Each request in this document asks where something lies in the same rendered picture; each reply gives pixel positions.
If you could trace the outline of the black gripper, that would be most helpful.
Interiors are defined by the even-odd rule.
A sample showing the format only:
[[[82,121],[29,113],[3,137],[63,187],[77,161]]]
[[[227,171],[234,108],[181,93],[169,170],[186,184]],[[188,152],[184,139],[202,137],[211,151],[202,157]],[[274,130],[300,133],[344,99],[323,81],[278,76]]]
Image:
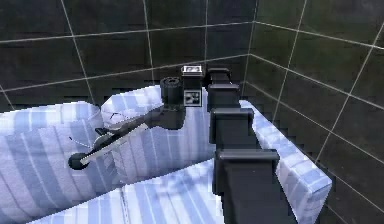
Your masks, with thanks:
[[[74,153],[68,159],[73,170],[85,169],[91,161],[125,144],[129,137],[137,136],[149,128],[161,127],[178,130],[184,125],[186,110],[183,85],[178,77],[166,77],[160,81],[163,105],[149,113],[119,121],[109,127],[96,128],[99,137],[88,153]]]

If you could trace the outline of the blue white striped sofa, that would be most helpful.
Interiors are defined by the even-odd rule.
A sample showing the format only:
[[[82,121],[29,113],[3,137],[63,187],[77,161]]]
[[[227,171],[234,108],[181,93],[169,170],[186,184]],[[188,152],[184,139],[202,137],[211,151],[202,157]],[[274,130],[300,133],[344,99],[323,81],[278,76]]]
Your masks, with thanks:
[[[153,128],[83,170],[68,165],[96,140],[96,128],[161,103],[156,86],[84,101],[0,114],[0,224],[225,224],[212,191],[214,146],[205,107],[181,129]],[[330,178],[265,117],[253,130],[280,160],[276,175],[298,224],[317,224]]]

